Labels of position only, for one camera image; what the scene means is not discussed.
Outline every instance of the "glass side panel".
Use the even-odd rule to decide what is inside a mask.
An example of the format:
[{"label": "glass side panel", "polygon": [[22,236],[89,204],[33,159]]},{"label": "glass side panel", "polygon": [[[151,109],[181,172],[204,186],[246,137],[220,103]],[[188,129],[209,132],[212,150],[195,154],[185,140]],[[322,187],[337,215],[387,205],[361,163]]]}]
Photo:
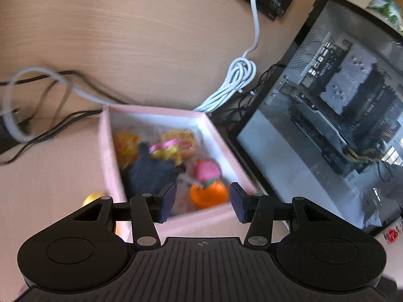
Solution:
[{"label": "glass side panel", "polygon": [[284,202],[372,231],[403,203],[403,48],[328,2],[237,140]]}]

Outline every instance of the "ridged black surface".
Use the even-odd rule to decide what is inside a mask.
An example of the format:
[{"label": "ridged black surface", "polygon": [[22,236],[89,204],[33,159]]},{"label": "ridged black surface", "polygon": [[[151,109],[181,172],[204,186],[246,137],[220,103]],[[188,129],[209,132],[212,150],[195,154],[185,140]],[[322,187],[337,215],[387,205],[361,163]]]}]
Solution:
[{"label": "ridged black surface", "polygon": [[56,294],[30,289],[19,302],[380,302],[374,289],[326,294],[285,277],[271,256],[241,246],[237,238],[168,238],[153,251],[139,252],[128,269],[99,289]]}]

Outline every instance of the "pink box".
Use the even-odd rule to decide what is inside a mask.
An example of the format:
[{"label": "pink box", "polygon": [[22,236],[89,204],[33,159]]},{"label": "pink box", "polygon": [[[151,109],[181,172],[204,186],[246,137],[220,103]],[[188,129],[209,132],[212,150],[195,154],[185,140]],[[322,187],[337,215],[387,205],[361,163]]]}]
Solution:
[{"label": "pink box", "polygon": [[[223,178],[229,182],[238,182],[250,195],[257,191],[205,114],[178,109],[110,105],[104,107],[100,116],[99,145],[106,190],[115,203],[125,202],[126,197],[120,179],[112,133],[136,126],[142,128],[169,126],[182,130],[197,127],[209,156],[220,165]],[[163,242],[168,236],[181,236],[181,233],[206,228],[233,217],[236,217],[235,212],[231,204],[226,203],[214,208],[169,217],[166,223],[156,224],[156,228]],[[130,222],[118,223],[116,233],[125,241],[132,241]]]}]

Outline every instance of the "white cable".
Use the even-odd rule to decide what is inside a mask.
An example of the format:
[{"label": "white cable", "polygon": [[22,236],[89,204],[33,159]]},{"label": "white cable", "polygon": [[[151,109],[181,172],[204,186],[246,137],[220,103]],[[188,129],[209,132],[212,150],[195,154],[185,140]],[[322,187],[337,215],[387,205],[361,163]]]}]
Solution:
[{"label": "white cable", "polygon": [[105,101],[101,98],[98,98],[96,96],[93,96],[89,93],[84,92],[78,87],[75,87],[68,79],[65,77],[61,76],[57,72],[54,72],[52,70],[46,69],[46,68],[41,68],[41,67],[30,67],[30,68],[25,68],[19,72],[17,72],[13,78],[9,81],[9,83],[6,86],[5,93],[3,96],[3,120],[5,127],[9,131],[10,135],[17,140],[20,143],[26,143],[33,138],[35,138],[35,133],[31,133],[30,135],[27,135],[21,129],[19,128],[17,122],[15,121],[15,118],[13,116],[12,108],[11,108],[11,97],[12,97],[12,91],[13,91],[13,86],[17,82],[17,80],[24,74],[29,73],[29,72],[40,72],[44,73],[51,78],[54,78],[57,80],[59,83],[64,84],[68,87],[71,87],[73,92],[78,94],[79,96],[86,98],[87,100],[90,100],[92,102],[100,103],[103,105],[110,105],[110,104],[115,104],[113,102]]},{"label": "white cable", "polygon": [[236,58],[229,66],[227,76],[221,87],[211,94],[194,111],[212,112],[226,103],[235,92],[242,93],[242,89],[247,86],[256,76],[256,64],[246,57],[257,48],[260,38],[259,18],[257,16],[256,0],[251,1],[253,24],[255,25],[255,41],[252,47],[247,49],[241,58]]},{"label": "white cable", "polygon": [[212,95],[210,95],[199,107],[194,111],[212,112],[226,103],[235,92],[242,92],[256,76],[256,64],[248,60],[247,55],[256,49],[259,43],[260,29],[259,18],[257,17],[256,0],[251,0],[251,8],[253,15],[253,23],[255,25],[255,41],[252,47],[247,49],[241,58],[236,58],[229,66],[227,76],[221,87]]}]

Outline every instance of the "red object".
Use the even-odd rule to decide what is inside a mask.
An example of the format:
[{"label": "red object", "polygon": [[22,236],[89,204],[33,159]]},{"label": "red object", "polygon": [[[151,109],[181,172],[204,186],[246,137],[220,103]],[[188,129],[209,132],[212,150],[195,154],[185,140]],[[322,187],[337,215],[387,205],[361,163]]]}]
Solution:
[{"label": "red object", "polygon": [[392,244],[397,239],[398,236],[399,232],[394,228],[387,230],[386,233],[384,234],[384,237],[388,242],[388,244]]}]

